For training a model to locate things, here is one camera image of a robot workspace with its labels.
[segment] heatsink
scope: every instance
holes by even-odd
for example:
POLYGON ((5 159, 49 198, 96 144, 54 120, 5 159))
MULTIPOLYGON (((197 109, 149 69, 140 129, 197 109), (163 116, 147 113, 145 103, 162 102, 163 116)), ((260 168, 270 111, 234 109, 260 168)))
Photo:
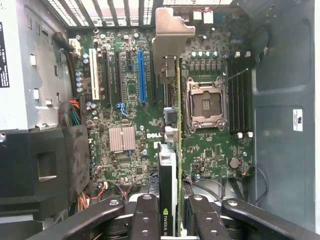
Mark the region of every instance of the heatsink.
POLYGON ((109 128, 110 151, 123 152, 136 149, 135 127, 109 128))

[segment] chipset heatsink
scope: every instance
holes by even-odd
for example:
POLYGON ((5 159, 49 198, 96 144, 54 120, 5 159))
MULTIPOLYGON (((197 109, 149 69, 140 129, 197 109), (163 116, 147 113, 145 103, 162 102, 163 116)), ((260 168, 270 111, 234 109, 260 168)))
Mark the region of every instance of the chipset heatsink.
POLYGON ((110 151, 123 152, 136 149, 135 127, 109 128, 110 151))
POLYGON ((188 77, 185 103, 187 125, 192 134, 202 128, 224 131, 227 125, 226 95, 221 76, 212 82, 195 82, 192 77, 188 77))

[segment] cpu socket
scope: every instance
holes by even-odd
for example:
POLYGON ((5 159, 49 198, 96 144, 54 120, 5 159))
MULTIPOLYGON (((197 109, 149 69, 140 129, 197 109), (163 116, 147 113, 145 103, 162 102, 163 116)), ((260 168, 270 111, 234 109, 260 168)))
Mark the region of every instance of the cpu socket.
POLYGON ((218 76, 212 82, 194 82, 186 79, 185 112, 187 125, 192 134, 197 129, 218 128, 223 131, 227 125, 226 97, 223 79, 218 76))

